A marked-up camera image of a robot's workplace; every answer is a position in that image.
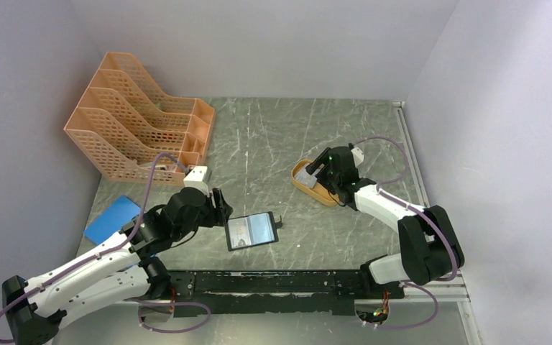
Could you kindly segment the orange oval tray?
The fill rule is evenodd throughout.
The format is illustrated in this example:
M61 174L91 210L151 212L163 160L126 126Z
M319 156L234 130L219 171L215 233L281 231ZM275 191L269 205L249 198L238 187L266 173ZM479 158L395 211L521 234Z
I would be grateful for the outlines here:
M312 163L312 160L305 159L295 165L290 174L292 184L325 206L338 206L339 198L331 195L326 188L318 183L313 175L308 174L305 170L310 163Z

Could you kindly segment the white card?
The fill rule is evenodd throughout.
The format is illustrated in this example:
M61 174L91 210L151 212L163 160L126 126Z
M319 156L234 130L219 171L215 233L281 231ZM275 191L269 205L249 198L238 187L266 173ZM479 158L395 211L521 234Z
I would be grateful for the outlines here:
M235 218L229 222L230 243L233 249L248 247L251 242L249 224L246 218Z

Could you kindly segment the black leather card holder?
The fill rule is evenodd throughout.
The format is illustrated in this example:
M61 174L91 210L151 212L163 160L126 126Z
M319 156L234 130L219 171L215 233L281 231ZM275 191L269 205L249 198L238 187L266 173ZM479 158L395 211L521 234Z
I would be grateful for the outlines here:
M247 219L252 242L248 247L233 249L230 243L229 222L231 219L237 218ZM275 219L274 214L271 211L230 218L229 222L228 225L225 227L225 234L227 247L230 252L265 244L276 243L279 241L277 231L283 226L282 217L280 216L279 219Z

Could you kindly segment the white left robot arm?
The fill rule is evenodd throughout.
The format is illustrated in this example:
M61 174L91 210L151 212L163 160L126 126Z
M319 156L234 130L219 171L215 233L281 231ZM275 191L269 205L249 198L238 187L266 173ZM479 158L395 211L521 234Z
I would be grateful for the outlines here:
M171 275L157 254L199 228L225 226L233 212L218 188L184 187L166 204L135 217L74 260L2 288L13 344L45 344L68 324L121 300L174 297Z

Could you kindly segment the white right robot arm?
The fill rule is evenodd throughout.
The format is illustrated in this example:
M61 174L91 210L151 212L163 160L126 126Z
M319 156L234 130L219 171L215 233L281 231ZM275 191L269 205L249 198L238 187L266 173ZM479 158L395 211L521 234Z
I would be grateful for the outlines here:
M352 144L328 147L314 160L301 160L291 172L293 184L323 205L372 216L398 235L399 253L362 265L361 292L375 298L387 283L424 285L455 277L464 266L464 254L446 210L404 201L361 177L363 160L364 153Z

